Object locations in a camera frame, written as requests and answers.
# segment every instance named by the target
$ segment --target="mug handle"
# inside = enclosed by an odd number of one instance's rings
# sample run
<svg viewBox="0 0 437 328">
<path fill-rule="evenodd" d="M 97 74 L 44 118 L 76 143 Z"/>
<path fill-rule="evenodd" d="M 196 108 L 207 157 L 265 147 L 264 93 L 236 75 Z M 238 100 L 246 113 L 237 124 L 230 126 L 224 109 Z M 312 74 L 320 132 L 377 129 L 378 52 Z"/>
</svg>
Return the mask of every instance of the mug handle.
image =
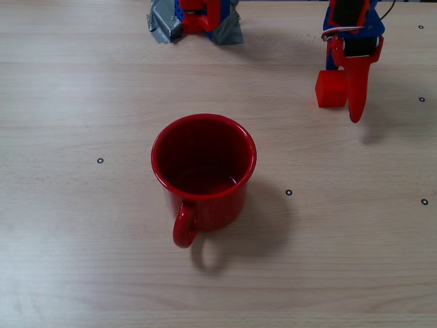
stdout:
<svg viewBox="0 0 437 328">
<path fill-rule="evenodd" d="M 182 202 L 173 227 L 173 241 L 180 248 L 188 248 L 196 237 L 197 231 L 191 227 L 194 219 L 193 206 Z"/>
</svg>

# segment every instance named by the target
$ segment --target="table surface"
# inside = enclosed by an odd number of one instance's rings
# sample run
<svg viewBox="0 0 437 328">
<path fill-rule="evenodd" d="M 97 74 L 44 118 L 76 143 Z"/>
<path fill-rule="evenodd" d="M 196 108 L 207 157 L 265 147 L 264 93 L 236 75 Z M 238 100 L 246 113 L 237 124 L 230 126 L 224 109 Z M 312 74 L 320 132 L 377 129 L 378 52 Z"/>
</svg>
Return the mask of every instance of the table surface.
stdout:
<svg viewBox="0 0 437 328">
<path fill-rule="evenodd" d="M 326 3 L 241 3 L 238 46 L 157 44 L 149 8 L 0 3 L 0 326 L 435 328 L 437 5 L 384 20 L 358 124 L 316 103 Z M 201 112 L 259 158 L 183 250 L 150 150 Z"/>
</svg>

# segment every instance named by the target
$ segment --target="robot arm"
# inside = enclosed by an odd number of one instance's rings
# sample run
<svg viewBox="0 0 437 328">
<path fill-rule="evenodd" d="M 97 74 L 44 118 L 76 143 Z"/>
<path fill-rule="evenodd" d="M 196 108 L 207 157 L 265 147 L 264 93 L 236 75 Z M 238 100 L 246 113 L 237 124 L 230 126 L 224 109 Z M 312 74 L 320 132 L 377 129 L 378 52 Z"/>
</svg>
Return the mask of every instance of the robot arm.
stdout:
<svg viewBox="0 0 437 328">
<path fill-rule="evenodd" d="M 357 123 L 367 98 L 372 63 L 379 60 L 385 31 L 376 13 L 378 0 L 330 0 L 322 38 L 327 42 L 326 70 L 316 85 L 319 107 L 342 107 L 349 100 L 350 118 Z"/>
</svg>

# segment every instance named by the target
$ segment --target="mug rim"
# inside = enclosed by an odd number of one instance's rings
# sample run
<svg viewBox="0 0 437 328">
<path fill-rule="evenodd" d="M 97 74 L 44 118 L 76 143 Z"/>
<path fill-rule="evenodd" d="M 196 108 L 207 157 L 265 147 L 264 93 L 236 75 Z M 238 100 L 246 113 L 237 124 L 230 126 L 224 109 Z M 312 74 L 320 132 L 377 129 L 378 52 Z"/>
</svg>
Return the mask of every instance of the mug rim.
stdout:
<svg viewBox="0 0 437 328">
<path fill-rule="evenodd" d="M 208 195 L 198 195 L 195 193 L 186 193 L 185 191 L 182 191 L 175 186 L 173 186 L 162 174 L 162 172 L 158 168 L 158 160 L 156 158 L 158 148 L 164 139 L 164 137 L 167 135 L 167 133 L 171 130 L 173 130 L 175 127 L 191 121 L 193 119 L 209 119 L 209 120 L 218 120 L 222 123 L 227 124 L 228 126 L 232 127 L 235 131 L 237 131 L 239 134 L 241 134 L 244 139 L 247 142 L 247 146 L 249 147 L 250 152 L 250 164 L 248 168 L 246 169 L 243 177 L 231 188 L 228 188 L 224 191 L 221 191 L 219 193 L 212 193 Z M 183 118 L 180 118 L 172 123 L 170 123 L 168 126 L 162 130 L 158 137 L 156 138 L 153 146 L 152 146 L 152 154 L 151 154 L 151 160 L 152 160 L 152 169 L 155 173 L 155 176 L 157 177 L 158 181 L 171 193 L 174 193 L 178 196 L 180 196 L 183 199 L 186 200 L 213 200 L 216 198 L 221 198 L 227 195 L 231 195 L 233 192 L 237 191 L 241 186 L 243 186 L 247 181 L 249 181 L 249 178 L 252 176 L 253 171 L 255 170 L 255 165 L 257 162 L 257 150 L 255 147 L 255 142 L 252 139 L 252 136 L 247 132 L 245 128 L 243 128 L 239 123 L 235 122 L 234 120 L 231 120 L 230 118 L 226 118 L 225 116 L 218 115 L 218 114 L 209 114 L 209 113 L 201 113 L 201 114 L 194 114 L 194 115 L 188 115 L 184 116 Z"/>
</svg>

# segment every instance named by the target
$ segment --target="wire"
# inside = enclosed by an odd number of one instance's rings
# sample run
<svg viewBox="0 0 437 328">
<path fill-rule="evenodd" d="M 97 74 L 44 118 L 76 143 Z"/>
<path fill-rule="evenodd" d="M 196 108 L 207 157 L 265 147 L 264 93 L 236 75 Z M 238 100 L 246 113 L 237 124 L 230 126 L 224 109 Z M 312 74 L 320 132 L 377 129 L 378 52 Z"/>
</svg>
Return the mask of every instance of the wire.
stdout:
<svg viewBox="0 0 437 328">
<path fill-rule="evenodd" d="M 393 9 L 393 7 L 395 6 L 396 0 L 393 0 L 393 3 L 391 4 L 391 7 L 389 8 L 389 10 L 387 10 L 387 12 L 382 15 L 382 17 L 380 19 L 378 19 L 374 24 L 364 27 L 364 26 L 347 26 L 347 27 L 333 27 L 332 29 L 325 29 L 322 33 L 322 39 L 327 41 L 326 38 L 326 34 L 331 34 L 331 33 L 335 33 L 335 32 L 349 32 L 349 31 L 359 31 L 361 29 L 373 29 L 377 24 L 379 24 Z"/>
</svg>

